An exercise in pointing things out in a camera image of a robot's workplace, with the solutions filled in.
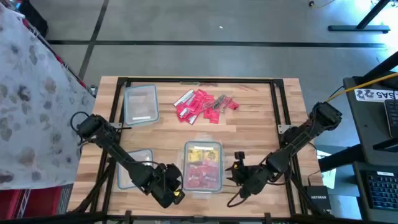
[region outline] clear plastic container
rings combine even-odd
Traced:
[[[222,146],[218,142],[189,141],[184,149],[184,190],[219,192],[223,186]]]
[[[124,122],[128,126],[151,124],[158,120],[155,85],[134,86],[124,91]]]
[[[137,151],[129,152],[129,155],[136,161],[153,161],[153,152],[151,149],[140,149]],[[145,165],[152,166],[151,162],[144,163]],[[136,187],[129,176],[129,172],[118,163],[118,187],[121,190]]]

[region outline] label sticker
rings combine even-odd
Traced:
[[[178,99],[175,103],[174,106],[179,105],[180,103],[185,103],[187,100],[189,100],[193,96],[193,90],[188,91],[186,94],[181,96],[180,99]]]
[[[197,117],[198,117],[198,115],[193,115],[192,117],[190,117],[188,120],[189,120],[189,123],[190,124],[193,124],[194,122],[195,122],[195,120],[197,119]]]
[[[390,176],[390,177],[393,177],[393,176],[394,176],[394,174],[393,174],[393,173],[389,173],[389,172],[381,172],[381,171],[378,171],[378,172],[377,172],[377,174],[378,174],[378,175],[387,175],[387,176]]]
[[[138,120],[138,119],[150,119],[150,116],[132,118],[133,121],[134,121],[134,120]]]
[[[213,147],[205,147],[205,146],[194,146],[193,148],[197,150],[214,150]]]
[[[383,103],[385,100],[394,100],[394,91],[392,90],[372,90],[357,89],[354,90],[355,98],[358,101]]]

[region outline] butcher block tabletop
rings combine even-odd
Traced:
[[[100,114],[105,119],[109,119],[117,80],[118,77],[102,77],[93,110],[94,114]],[[300,125],[307,119],[300,82],[298,78],[284,78],[283,81],[291,122],[293,125]],[[236,151],[245,152],[244,162],[248,166],[258,164],[268,153],[279,148],[270,84],[196,85],[184,82],[135,82],[132,83],[132,86],[148,84],[156,86],[160,118],[154,124],[123,130],[120,146],[127,152],[152,149],[154,161],[164,164],[174,163],[182,168],[180,158],[185,143],[207,138],[222,144],[223,165],[224,168],[227,168],[235,161],[234,152]],[[215,98],[222,94],[233,96],[233,100],[239,104],[239,108],[237,110],[227,109],[225,113],[221,113],[219,124],[209,123],[209,120],[203,118],[202,114],[193,125],[186,122],[180,123],[175,113],[174,103],[191,89],[205,90]],[[123,93],[124,87],[119,97],[116,121],[119,119]],[[278,88],[276,93],[280,117],[284,124]],[[87,144],[83,147],[68,210],[76,208],[94,186],[101,153],[102,150],[95,144]],[[307,177],[319,170],[313,146],[305,146],[298,153],[298,161],[303,184],[306,184]],[[186,192],[185,198],[179,205],[172,204],[169,208],[162,208],[152,196],[146,196],[137,189],[119,189],[116,173],[113,179],[108,214],[124,215],[126,210],[131,210],[132,215],[143,216],[264,217],[266,212],[271,213],[272,217],[290,216],[285,186],[266,185],[258,195],[250,196],[237,207],[228,208],[227,202],[238,192],[239,187],[227,180],[226,175],[223,177],[223,188],[220,193],[211,194],[208,198],[197,198]],[[312,185],[322,184],[319,173],[311,175],[310,180]],[[101,189],[97,210],[102,209],[105,186],[106,183]],[[293,184],[292,188],[296,212],[300,213],[299,195]]]

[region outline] pink packet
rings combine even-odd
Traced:
[[[176,107],[177,107],[176,111],[177,116],[185,120],[185,118],[187,118],[187,116],[190,114],[189,110],[185,107],[185,104],[184,103],[179,104]]]
[[[207,92],[206,92],[206,91],[203,91],[203,90],[201,90],[201,89],[199,89],[199,90],[197,91],[197,94],[198,94],[199,96],[204,97],[204,96],[207,95]]]
[[[212,113],[211,113],[210,123],[218,124],[219,120],[220,120],[220,111],[219,110],[213,110]]]
[[[180,121],[180,122],[184,122],[185,120],[186,120],[186,118],[180,118],[180,116],[177,114],[177,119]]]
[[[193,96],[192,100],[189,100],[189,102],[185,103],[185,105],[188,110],[195,111],[198,108],[200,101],[201,101],[201,96],[196,93]]]
[[[203,117],[206,119],[211,119],[212,116],[213,116],[213,109],[212,108],[205,109]]]
[[[231,101],[228,105],[229,108],[231,108],[232,110],[236,110],[239,105],[237,103],[235,103],[234,101]]]

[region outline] black metal frame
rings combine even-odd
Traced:
[[[200,83],[263,83],[263,84],[269,84],[270,89],[271,89],[271,100],[272,100],[272,106],[274,108],[276,127],[279,124],[281,124],[280,115],[279,115],[279,107],[278,107],[278,102],[277,102],[277,95],[276,95],[276,90],[275,90],[275,86],[277,86],[280,90],[280,97],[282,99],[282,109],[284,112],[285,123],[291,124],[283,79],[270,79],[270,78],[257,78],[257,79],[250,79],[250,78],[150,78],[150,77],[149,78],[144,78],[144,77],[142,77],[142,78],[119,77],[118,78],[118,81],[116,84],[116,89],[115,89],[115,94],[114,94],[114,99],[113,99],[113,104],[112,104],[112,108],[111,108],[111,114],[109,117],[110,123],[113,123],[115,120],[115,117],[116,117],[116,110],[118,107],[119,95],[121,92],[121,88],[123,87],[124,84],[126,84],[126,87],[131,86],[132,82],[200,82]],[[124,119],[123,106],[124,105],[122,105],[121,114],[119,117],[119,122],[122,124],[123,124],[123,119]],[[279,145],[282,146],[282,140],[281,140],[282,135],[278,133],[278,137],[279,137]],[[105,151],[103,151],[103,153],[101,155],[99,168],[98,168],[98,174],[102,174],[104,172],[105,165],[106,165],[106,158],[107,158],[107,153]],[[108,177],[108,183],[107,183],[106,191],[104,194],[104,203],[103,203],[103,208],[102,208],[102,212],[104,212],[104,213],[108,212],[109,199],[111,196],[111,190],[112,190],[112,186],[113,186],[112,182],[113,182],[114,170],[116,167],[116,163],[113,160],[110,160],[108,166],[110,166],[110,175]],[[294,158],[292,159],[292,166],[294,168],[294,171],[297,173],[298,180],[301,183],[302,180],[301,180],[300,168],[299,168],[297,156],[294,156]],[[97,175],[97,181],[100,179],[101,179],[101,175]],[[289,211],[290,211],[290,214],[293,215],[296,213],[296,211],[295,211],[295,205],[294,205],[292,185],[290,183],[290,180],[287,180],[286,192],[287,192],[287,199],[288,199],[288,203],[289,203]],[[95,194],[95,196],[93,198],[90,212],[96,211],[98,197],[99,197],[99,192],[97,192],[97,194]],[[300,199],[300,206],[301,206],[302,213],[308,214],[307,206],[306,206],[303,198],[300,196],[299,199]],[[168,216],[167,217],[154,217],[154,219],[156,219],[156,220],[161,220],[161,219],[170,220],[170,218],[171,217],[168,217]],[[244,217],[239,217],[239,218],[222,217],[222,219],[229,220],[229,221],[246,220],[246,218],[244,218]],[[192,217],[179,218],[179,220],[192,220]],[[261,218],[254,218],[254,219],[248,218],[248,220],[262,221]]]
[[[368,26],[374,17],[376,17],[379,12],[390,2],[390,0],[380,0],[371,11],[363,18],[363,20],[357,26],[328,26],[329,31],[356,31],[356,32],[382,32],[386,34],[390,31],[389,26],[379,25],[379,26]]]
[[[128,77],[119,77],[116,89],[114,93],[113,104],[111,108],[111,114],[109,117],[109,122],[113,123],[116,118],[116,110],[118,107],[119,96],[121,92],[121,88],[126,84],[126,87],[131,86],[132,82],[200,82],[200,83],[263,83],[269,84],[271,89],[271,100],[272,106],[274,108],[274,116],[275,116],[275,126],[276,131],[278,133],[279,139],[279,146],[282,146],[282,134],[279,134],[277,127],[281,124],[280,121],[280,114],[279,114],[279,107],[277,102],[277,95],[275,86],[277,86],[280,90],[280,97],[282,99],[282,109],[284,112],[284,118],[286,124],[291,124],[290,116],[289,116],[289,109],[287,106],[287,99],[285,94],[284,88],[284,81],[283,79],[270,79],[270,78],[256,78],[256,79],[249,79],[249,78],[128,78]],[[121,108],[121,113],[119,116],[119,123],[123,124],[124,120],[124,113],[123,113],[123,104]],[[292,167],[294,168],[297,180],[300,183],[301,175],[300,175],[300,168],[297,156],[294,156],[292,159]],[[9,220],[5,221],[4,223],[11,222],[11,223],[29,223],[33,220],[35,222],[41,223],[54,223],[55,220],[57,224],[62,223],[86,223],[90,220],[90,217],[93,221],[103,221],[106,223],[107,220],[179,220],[179,221],[190,221],[190,222],[208,222],[208,221],[219,221],[219,222],[271,222],[271,215],[269,213],[264,213],[264,217],[171,217],[171,216],[135,216],[131,215],[131,211],[126,211],[125,215],[107,215],[108,207],[109,207],[109,200],[111,197],[111,190],[112,190],[112,183],[114,178],[116,168],[116,161],[113,158],[107,157],[107,152],[103,151],[98,167],[97,179],[96,184],[86,197],[81,205],[75,209],[74,211],[67,213],[65,215],[60,216],[51,216],[51,217],[41,217],[41,218],[28,218],[28,219],[20,219],[20,220]],[[100,193],[100,188],[105,182],[106,178],[108,178],[106,190],[104,193],[104,203],[102,206],[102,210],[100,212],[96,211],[98,205],[98,198]],[[288,218],[272,218],[272,221],[289,221],[292,218],[296,217],[295,205],[294,205],[294,198],[292,192],[292,185],[290,180],[285,177],[286,180],[286,192],[287,192],[287,200],[289,203],[289,211],[291,217]],[[304,199],[300,196],[300,206],[303,215],[308,215],[307,206],[305,204]],[[84,213],[85,210],[88,208],[89,204],[91,203],[91,208],[89,213]]]

